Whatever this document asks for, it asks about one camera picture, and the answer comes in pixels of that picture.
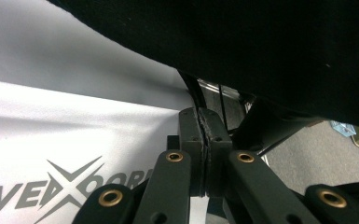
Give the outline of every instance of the white fabric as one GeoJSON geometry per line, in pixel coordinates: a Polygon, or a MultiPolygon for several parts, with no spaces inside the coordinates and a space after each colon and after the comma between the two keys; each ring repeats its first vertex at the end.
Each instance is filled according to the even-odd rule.
{"type": "MultiPolygon", "coordinates": [[[[70,223],[86,200],[77,186],[139,183],[190,106],[173,68],[47,1],[0,0],[0,223],[70,223]],[[49,186],[62,189],[43,203],[49,186]]],[[[190,223],[206,203],[192,199],[190,223]]]]}

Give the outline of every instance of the printed logo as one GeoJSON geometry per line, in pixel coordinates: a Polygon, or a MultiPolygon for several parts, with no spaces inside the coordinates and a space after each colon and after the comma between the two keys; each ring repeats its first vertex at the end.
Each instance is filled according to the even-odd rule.
{"type": "Polygon", "coordinates": [[[39,218],[35,223],[38,223],[45,219],[46,217],[52,215],[54,212],[62,208],[68,203],[71,203],[77,207],[81,207],[81,203],[79,201],[85,201],[91,193],[96,190],[97,188],[101,187],[103,184],[111,184],[111,183],[119,183],[120,185],[125,185],[130,189],[138,186],[140,183],[142,183],[143,180],[148,179],[152,174],[152,169],[148,170],[145,174],[144,171],[132,171],[130,174],[130,177],[127,180],[127,175],[124,173],[118,173],[110,176],[107,178],[107,181],[104,182],[104,178],[100,175],[96,175],[96,173],[101,169],[101,167],[104,166],[104,164],[100,165],[98,168],[96,168],[94,171],[90,173],[90,175],[84,177],[82,174],[85,174],[86,171],[89,170],[89,168],[94,164],[96,161],[98,161],[101,157],[98,157],[97,159],[90,161],[86,165],[80,167],[76,171],[69,173],[66,170],[64,170],[61,166],[48,161],[48,163],[58,171],[59,174],[61,174],[64,179],[66,180],[66,183],[59,183],[59,181],[56,180],[49,172],[48,176],[50,178],[49,181],[43,180],[43,181],[35,181],[35,182],[29,182],[26,185],[25,184],[16,184],[7,195],[3,195],[4,187],[0,186],[0,211],[7,205],[8,202],[16,195],[16,193],[21,189],[23,185],[25,185],[25,188],[22,191],[22,194],[15,206],[15,209],[21,209],[21,208],[27,208],[27,207],[35,207],[38,204],[41,206],[39,209],[43,208],[46,204],[48,204],[52,199],[58,197],[61,200],[56,203],[50,210],[48,210],[41,218],[39,218]],[[84,197],[82,199],[77,199],[76,196],[68,193],[68,194],[60,194],[63,192],[63,186],[70,185],[71,183],[79,182],[76,185],[76,189],[78,192],[81,193],[84,197]],[[89,184],[95,183],[95,188],[90,190],[88,189],[89,184]],[[40,201],[36,199],[40,195],[40,188],[46,187],[46,191],[41,197],[40,201]]]}

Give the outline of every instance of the black cloth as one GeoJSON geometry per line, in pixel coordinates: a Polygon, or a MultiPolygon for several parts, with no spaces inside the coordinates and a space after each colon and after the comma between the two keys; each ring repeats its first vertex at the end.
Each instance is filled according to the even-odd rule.
{"type": "Polygon", "coordinates": [[[359,0],[50,0],[152,60],[359,125],[359,0]]]}

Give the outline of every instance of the gray carpet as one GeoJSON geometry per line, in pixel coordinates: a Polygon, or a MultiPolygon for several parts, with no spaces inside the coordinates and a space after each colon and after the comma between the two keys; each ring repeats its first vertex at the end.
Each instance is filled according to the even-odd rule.
{"type": "Polygon", "coordinates": [[[359,182],[359,147],[325,121],[304,128],[267,154],[269,166],[290,189],[359,182]]]}

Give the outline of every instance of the brass grommet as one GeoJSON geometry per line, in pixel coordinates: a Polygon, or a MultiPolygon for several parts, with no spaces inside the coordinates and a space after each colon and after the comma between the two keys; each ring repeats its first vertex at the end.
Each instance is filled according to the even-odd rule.
{"type": "Polygon", "coordinates": [[[98,203],[103,207],[112,207],[120,203],[122,199],[123,199],[123,193],[121,193],[121,191],[116,189],[107,189],[100,195],[100,198],[98,199],[98,203]],[[109,194],[115,194],[116,198],[110,201],[106,200],[105,197],[108,196],[109,194]]]}
{"type": "Polygon", "coordinates": [[[347,201],[337,194],[336,192],[330,190],[330,189],[321,189],[318,192],[319,199],[322,200],[322,202],[336,208],[344,208],[347,206],[347,201]],[[335,201],[332,201],[331,199],[326,198],[326,196],[333,197],[335,201]]]}
{"type": "Polygon", "coordinates": [[[239,153],[237,159],[242,162],[253,162],[255,158],[247,153],[239,153]]]}
{"type": "Polygon", "coordinates": [[[167,154],[167,161],[181,161],[183,159],[183,155],[178,152],[172,152],[167,154]]]}

